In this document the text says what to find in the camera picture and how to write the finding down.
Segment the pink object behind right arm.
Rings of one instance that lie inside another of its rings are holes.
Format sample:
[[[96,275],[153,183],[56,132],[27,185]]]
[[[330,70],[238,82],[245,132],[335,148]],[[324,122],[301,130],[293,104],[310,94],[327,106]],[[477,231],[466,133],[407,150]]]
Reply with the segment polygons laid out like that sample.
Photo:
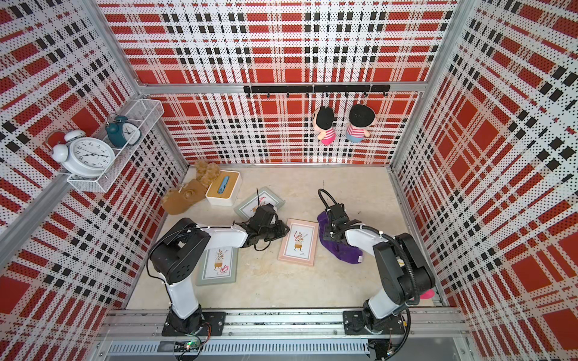
[[[433,289],[425,291],[421,294],[420,299],[433,299],[436,296],[436,293]]]

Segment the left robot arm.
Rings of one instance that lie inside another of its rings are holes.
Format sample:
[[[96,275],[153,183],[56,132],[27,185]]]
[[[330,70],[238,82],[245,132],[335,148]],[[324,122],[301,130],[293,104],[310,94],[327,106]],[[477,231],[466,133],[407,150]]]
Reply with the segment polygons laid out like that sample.
[[[204,226],[190,218],[180,219],[148,254],[148,261],[165,286],[171,307],[164,335],[193,335],[207,323],[194,293],[191,275],[205,251],[218,248],[256,247],[284,238],[290,227],[281,221],[271,204],[261,205],[245,222],[230,226]]]

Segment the purple microfiber cloth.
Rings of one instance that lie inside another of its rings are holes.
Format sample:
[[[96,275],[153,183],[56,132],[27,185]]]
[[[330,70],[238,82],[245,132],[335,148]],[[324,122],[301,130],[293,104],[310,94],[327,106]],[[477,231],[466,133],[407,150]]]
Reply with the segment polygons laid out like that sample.
[[[323,211],[322,213],[320,213],[319,216],[317,216],[317,221],[319,223],[320,242],[331,254],[334,255],[334,257],[336,257],[338,260],[341,260],[349,264],[355,265],[363,263],[364,254],[361,249],[352,247],[344,243],[325,239],[325,236],[329,234],[328,231],[329,217],[325,211]]]

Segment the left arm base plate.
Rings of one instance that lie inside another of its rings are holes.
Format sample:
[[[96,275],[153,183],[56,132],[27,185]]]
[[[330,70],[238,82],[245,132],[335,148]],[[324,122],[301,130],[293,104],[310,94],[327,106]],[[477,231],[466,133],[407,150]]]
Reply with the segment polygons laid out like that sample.
[[[226,315],[226,312],[206,312],[199,308],[189,317],[181,319],[170,308],[163,327],[162,336],[221,336]]]

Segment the pink picture frame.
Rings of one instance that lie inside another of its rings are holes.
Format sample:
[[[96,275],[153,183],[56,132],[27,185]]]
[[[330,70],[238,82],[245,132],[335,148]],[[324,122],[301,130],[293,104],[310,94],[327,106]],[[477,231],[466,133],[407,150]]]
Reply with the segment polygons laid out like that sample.
[[[319,241],[319,224],[288,219],[289,232],[281,241],[278,260],[313,267]]]

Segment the green frame near arm base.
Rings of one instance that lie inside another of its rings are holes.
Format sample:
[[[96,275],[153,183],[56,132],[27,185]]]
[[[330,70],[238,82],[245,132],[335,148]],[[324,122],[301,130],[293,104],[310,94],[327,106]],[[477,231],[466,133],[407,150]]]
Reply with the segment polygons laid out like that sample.
[[[197,286],[236,282],[237,248],[212,248],[203,252]]]

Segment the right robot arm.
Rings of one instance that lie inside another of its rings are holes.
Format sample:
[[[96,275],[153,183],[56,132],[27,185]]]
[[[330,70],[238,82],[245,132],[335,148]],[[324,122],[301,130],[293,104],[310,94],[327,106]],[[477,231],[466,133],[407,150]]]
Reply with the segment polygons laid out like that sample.
[[[347,334],[396,333],[409,329],[409,306],[418,305],[435,286],[433,271],[408,233],[389,236],[352,220],[343,204],[326,206],[317,217],[321,244],[345,263],[359,264],[364,254],[376,261],[381,288],[360,312],[344,314]]]

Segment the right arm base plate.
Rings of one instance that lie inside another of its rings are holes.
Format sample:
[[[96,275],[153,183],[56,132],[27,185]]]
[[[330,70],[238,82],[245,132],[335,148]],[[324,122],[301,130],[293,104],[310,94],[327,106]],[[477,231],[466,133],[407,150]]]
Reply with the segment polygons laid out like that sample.
[[[403,335],[405,326],[400,315],[377,319],[369,309],[344,311],[346,335]]]

